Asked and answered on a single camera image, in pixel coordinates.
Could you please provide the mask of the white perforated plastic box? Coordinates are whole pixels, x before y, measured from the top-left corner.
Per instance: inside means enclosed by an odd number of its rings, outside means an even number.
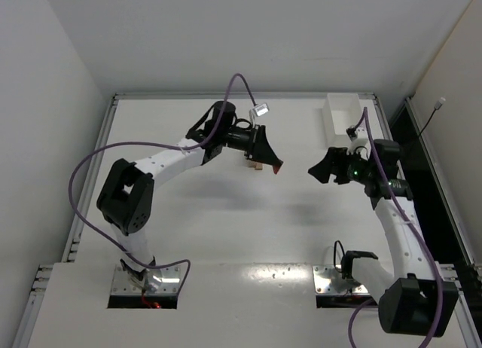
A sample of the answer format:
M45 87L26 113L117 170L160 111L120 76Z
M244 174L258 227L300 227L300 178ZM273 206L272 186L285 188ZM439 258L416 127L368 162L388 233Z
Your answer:
M361 116L362 106L358 94L329 93L322 107L326 145L348 147L351 142L346 130L355 126Z

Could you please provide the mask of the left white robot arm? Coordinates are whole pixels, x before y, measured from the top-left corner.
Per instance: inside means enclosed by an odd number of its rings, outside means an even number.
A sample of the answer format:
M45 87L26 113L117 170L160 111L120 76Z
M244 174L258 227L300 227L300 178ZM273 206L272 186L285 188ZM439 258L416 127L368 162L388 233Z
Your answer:
M267 141L266 127L255 123L268 111L267 104L262 103L250 110L248 119L238 118L233 103L217 101L174 149L133 162L121 158L113 163L96 207L111 225L117 242L125 248L121 266L135 283L146 283L156 264L143 230L151 215L155 188L207 164L223 148L242 151L246 160L279 171L282 161Z

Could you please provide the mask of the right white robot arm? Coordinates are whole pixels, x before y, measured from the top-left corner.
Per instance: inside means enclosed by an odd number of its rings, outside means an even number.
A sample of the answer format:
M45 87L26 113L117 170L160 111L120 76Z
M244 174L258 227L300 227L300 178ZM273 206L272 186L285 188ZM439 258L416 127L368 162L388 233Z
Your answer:
M409 184L398 177L401 147L377 139L364 159L356 148L330 147L308 173L322 184L358 182L383 227L393 271L385 270L373 252L348 250L341 276L363 285L378 306L382 329L390 334L442 337L459 292L441 279L424 248Z

